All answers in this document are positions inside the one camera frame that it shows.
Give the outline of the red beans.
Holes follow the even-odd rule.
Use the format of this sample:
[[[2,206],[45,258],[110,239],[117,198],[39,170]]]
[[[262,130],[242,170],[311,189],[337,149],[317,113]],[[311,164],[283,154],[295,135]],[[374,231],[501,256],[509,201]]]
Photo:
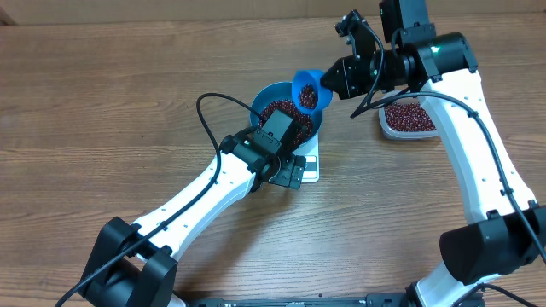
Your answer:
[[[279,110],[304,126],[304,131],[300,131],[294,141],[294,148],[296,145],[301,148],[319,131],[322,124],[322,113],[302,113],[296,107],[291,94],[291,82],[271,84],[261,90],[251,105],[260,115],[250,113],[251,125],[258,122],[259,127],[262,128],[266,120],[276,110]],[[417,102],[394,102],[385,107],[384,112],[387,127],[395,132],[433,132],[436,130],[426,111]]]

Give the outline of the blue plastic scoop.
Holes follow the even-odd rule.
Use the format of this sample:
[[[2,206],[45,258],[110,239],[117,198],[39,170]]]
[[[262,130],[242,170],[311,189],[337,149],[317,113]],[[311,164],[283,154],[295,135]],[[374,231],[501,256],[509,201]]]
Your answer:
[[[292,80],[291,95],[296,108],[303,114],[312,115],[328,108],[332,99],[333,91],[321,86],[321,77],[324,72],[321,70],[298,70]],[[299,94],[306,85],[310,85],[317,97],[317,104],[313,108],[301,105]]]

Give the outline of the blue bowl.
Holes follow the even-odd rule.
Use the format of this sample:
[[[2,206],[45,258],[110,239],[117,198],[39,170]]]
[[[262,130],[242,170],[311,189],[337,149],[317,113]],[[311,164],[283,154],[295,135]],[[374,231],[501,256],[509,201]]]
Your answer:
[[[257,94],[251,107],[259,113],[259,116],[255,113],[250,113],[251,126],[259,125],[260,127],[263,127],[265,120],[268,119],[275,110],[280,110],[295,119],[301,125],[306,126],[305,134],[300,131],[296,136],[294,144],[299,147],[295,150],[295,153],[299,155],[309,155],[318,151],[318,131],[322,125],[322,113],[302,113],[296,107],[296,104],[292,99],[291,82],[278,82],[268,85]]]

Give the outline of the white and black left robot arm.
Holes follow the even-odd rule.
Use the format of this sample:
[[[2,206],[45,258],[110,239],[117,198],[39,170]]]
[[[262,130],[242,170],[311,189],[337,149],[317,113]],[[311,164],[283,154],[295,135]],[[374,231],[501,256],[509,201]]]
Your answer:
[[[174,281],[184,252],[262,183],[299,188],[305,157],[291,147],[304,130],[276,110],[263,127],[226,136],[208,168],[160,208],[134,223],[111,219],[97,236],[78,294],[94,306],[183,306]]]

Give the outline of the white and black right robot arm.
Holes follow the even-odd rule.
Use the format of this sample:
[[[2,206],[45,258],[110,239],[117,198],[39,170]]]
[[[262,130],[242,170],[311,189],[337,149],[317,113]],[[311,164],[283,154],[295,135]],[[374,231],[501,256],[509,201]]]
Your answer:
[[[545,255],[545,209],[515,170],[485,102],[478,62],[459,32],[439,35],[423,1],[380,3],[382,34],[357,12],[335,30],[352,47],[322,76],[357,113],[415,98],[431,118],[462,191],[466,225],[439,240],[441,262],[408,306],[480,306],[480,290]]]

